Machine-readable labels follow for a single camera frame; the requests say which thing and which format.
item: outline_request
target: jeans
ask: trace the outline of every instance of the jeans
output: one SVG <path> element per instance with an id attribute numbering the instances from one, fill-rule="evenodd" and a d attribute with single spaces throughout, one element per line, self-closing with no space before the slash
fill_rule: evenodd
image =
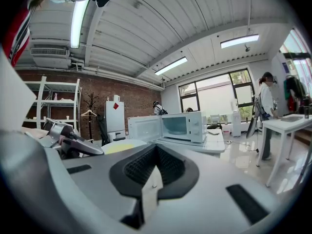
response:
<path id="1" fill-rule="evenodd" d="M 272 130 L 267 128 L 267 133 L 264 136 L 265 138 L 265 142 L 264 142 L 264 150 L 263 150 L 263 156 L 262 159 L 265 159 L 267 157 L 269 157 L 270 155 L 270 141 L 271 141 L 271 137 L 272 137 Z"/>

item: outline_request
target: white shirt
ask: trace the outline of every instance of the white shirt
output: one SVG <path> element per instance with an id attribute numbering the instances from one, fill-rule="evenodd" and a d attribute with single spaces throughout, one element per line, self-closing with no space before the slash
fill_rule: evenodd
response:
<path id="1" fill-rule="evenodd" d="M 162 110 L 162 106 L 161 105 L 157 105 L 155 108 L 154 108 L 154 114 L 155 115 L 160 115 L 160 111 Z"/>
<path id="2" fill-rule="evenodd" d="M 260 86 L 260 98 L 264 111 L 273 117 L 271 108 L 274 110 L 273 97 L 270 88 L 264 82 Z"/>

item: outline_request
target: white refrigerator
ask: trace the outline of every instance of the white refrigerator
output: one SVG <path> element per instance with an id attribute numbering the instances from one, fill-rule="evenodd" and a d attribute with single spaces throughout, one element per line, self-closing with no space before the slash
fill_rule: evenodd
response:
<path id="1" fill-rule="evenodd" d="M 108 134 L 116 133 L 116 138 L 126 137 L 123 102 L 107 101 L 105 103 L 105 119 Z"/>

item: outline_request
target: clothes hanger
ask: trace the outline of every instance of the clothes hanger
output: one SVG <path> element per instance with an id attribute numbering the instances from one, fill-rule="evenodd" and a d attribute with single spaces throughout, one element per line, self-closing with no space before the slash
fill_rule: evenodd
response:
<path id="1" fill-rule="evenodd" d="M 95 113 L 92 112 L 92 110 L 88 110 L 87 112 L 83 113 L 81 116 L 92 116 L 92 117 L 96 117 L 97 115 Z"/>

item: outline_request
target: white shelving unit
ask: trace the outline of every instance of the white shelving unit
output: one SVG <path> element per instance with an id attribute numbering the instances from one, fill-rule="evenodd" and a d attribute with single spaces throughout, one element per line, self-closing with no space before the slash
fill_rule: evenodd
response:
<path id="1" fill-rule="evenodd" d="M 81 90 L 79 86 L 80 79 L 77 79 L 76 83 L 68 82 L 47 82 L 45 76 L 42 76 L 41 81 L 25 81 L 25 84 L 32 90 L 38 92 L 38 98 L 35 100 L 34 105 L 37 107 L 37 119 L 25 119 L 24 122 L 35 122 L 37 128 L 41 129 L 41 123 L 45 122 L 41 119 L 41 110 L 43 107 L 47 109 L 47 117 L 51 118 L 51 107 L 73 107 L 73 119 L 57 119 L 66 123 L 73 123 L 74 129 L 77 129 L 77 123 L 80 131 L 80 100 L 81 100 Z M 48 92 L 47 98 L 43 99 L 43 92 Z M 74 100 L 53 100 L 52 94 L 56 93 L 75 93 Z"/>

